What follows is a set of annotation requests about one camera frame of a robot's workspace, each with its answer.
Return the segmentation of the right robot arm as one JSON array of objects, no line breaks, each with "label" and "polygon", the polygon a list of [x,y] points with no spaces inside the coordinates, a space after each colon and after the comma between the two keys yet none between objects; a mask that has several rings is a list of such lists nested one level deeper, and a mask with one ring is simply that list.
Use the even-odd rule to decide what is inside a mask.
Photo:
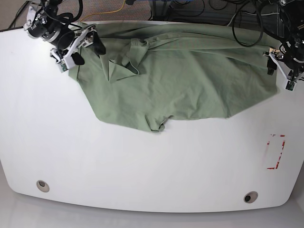
[{"label": "right robot arm", "polygon": [[58,15],[61,0],[33,0],[30,2],[27,21],[23,26],[31,38],[42,38],[54,48],[50,56],[56,64],[67,71],[85,64],[78,52],[81,47],[93,48],[97,55],[106,54],[106,48],[98,37],[95,25],[82,27],[74,24],[83,12],[83,2],[80,0],[76,16],[70,12]]}]

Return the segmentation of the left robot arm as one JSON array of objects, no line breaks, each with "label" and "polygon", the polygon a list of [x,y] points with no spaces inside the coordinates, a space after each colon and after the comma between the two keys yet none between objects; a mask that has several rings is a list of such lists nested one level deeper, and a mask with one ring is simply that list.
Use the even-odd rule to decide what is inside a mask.
[{"label": "left robot arm", "polygon": [[[246,44],[237,39],[235,34],[235,20],[243,8],[251,3],[255,7],[257,23],[260,27],[258,40],[253,44]],[[269,6],[276,5],[278,10],[277,27],[282,32],[272,33],[263,22],[262,10]],[[293,91],[298,81],[304,80],[304,2],[302,0],[246,0],[236,11],[229,22],[232,26],[232,33],[235,41],[243,47],[249,48],[257,45],[264,34],[280,42],[278,49],[270,48],[264,55],[268,57],[267,74],[272,75],[277,69],[285,78],[284,88]]]}]

